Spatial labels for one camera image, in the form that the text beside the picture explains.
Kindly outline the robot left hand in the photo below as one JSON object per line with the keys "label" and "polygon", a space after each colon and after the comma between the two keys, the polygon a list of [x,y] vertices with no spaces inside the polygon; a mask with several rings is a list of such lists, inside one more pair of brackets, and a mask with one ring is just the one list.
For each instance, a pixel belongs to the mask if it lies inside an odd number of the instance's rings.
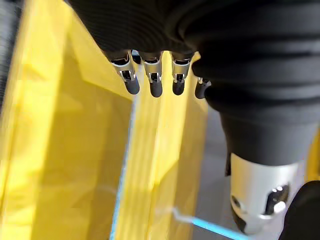
{"label": "robot left hand", "polygon": [[196,96],[220,114],[241,232],[256,234],[283,211],[320,124],[319,1],[72,0],[70,6],[129,93],[139,92],[131,50],[144,63],[154,97],[162,94],[163,51],[171,53],[176,95],[192,70]]}

